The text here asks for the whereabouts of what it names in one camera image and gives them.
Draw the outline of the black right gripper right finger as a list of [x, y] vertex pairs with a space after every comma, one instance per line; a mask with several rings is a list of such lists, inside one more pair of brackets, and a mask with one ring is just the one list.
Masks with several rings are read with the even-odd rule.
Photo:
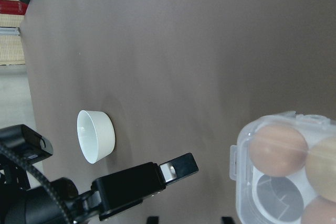
[[232, 217], [223, 216], [221, 217], [221, 224], [235, 224], [235, 221]]

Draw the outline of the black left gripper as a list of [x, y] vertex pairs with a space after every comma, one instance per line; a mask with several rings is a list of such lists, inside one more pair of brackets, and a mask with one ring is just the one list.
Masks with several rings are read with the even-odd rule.
[[[88, 223], [100, 215], [100, 203], [95, 193], [78, 193], [75, 184], [60, 178], [51, 182], [66, 204], [72, 221]], [[65, 223], [60, 208], [41, 186], [24, 190], [17, 185], [1, 185], [1, 223]]]

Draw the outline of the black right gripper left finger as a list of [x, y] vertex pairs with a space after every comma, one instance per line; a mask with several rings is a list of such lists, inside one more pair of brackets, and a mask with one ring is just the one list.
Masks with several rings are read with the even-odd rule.
[[159, 224], [159, 216], [147, 217], [146, 224]]

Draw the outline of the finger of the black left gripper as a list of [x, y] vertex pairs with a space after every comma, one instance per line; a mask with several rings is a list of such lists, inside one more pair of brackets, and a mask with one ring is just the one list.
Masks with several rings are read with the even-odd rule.
[[92, 189], [99, 192], [101, 199], [99, 220], [137, 206], [145, 198], [197, 172], [194, 156], [186, 153], [160, 165], [148, 162], [97, 178], [92, 183]]

